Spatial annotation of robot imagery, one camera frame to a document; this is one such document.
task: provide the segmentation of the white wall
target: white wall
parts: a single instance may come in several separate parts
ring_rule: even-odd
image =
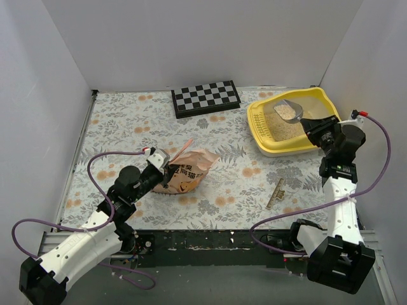
[[[43,0],[92,89],[320,83],[362,0]]]
[[[388,172],[370,194],[358,199],[362,219],[375,229],[400,304],[407,303],[407,2],[364,0],[322,80],[343,115],[368,111],[389,131],[393,155]],[[380,130],[365,124],[358,152],[359,189],[376,177],[385,159]]]
[[[11,227],[55,217],[91,91],[41,0],[0,0],[0,63],[0,298],[22,304]],[[36,253],[45,229],[18,239]]]

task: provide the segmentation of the scoop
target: scoop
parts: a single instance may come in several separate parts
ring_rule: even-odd
[[[304,109],[301,105],[290,100],[281,100],[273,106],[274,111],[280,118],[289,124],[299,123],[304,115]]]

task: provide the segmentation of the yellow bin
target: yellow bin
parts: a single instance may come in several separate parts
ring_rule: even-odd
[[[274,112],[273,106],[282,99],[300,104],[304,113],[308,114],[308,118],[321,119],[335,115],[340,119],[335,106],[328,99],[325,91],[319,87],[287,91],[267,100],[254,102],[247,109],[247,119],[257,146],[265,156],[287,156],[316,149],[305,133],[281,141],[276,141],[273,138],[272,131],[267,126],[265,114]]]

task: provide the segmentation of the grain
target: grain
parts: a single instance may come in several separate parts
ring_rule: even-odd
[[[293,119],[295,117],[295,110],[289,105],[278,105],[274,110],[282,119]]]
[[[303,118],[312,119],[307,111],[304,111]],[[280,142],[305,134],[301,123],[286,123],[275,111],[265,113],[265,119],[274,141]]]

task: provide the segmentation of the brown paper bag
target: brown paper bag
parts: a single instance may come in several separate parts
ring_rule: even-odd
[[[209,169],[219,160],[219,156],[206,149],[183,151],[191,145],[192,139],[170,161],[170,164],[179,165],[174,176],[168,183],[168,188],[157,185],[153,191],[165,194],[181,194],[192,191],[208,174]]]

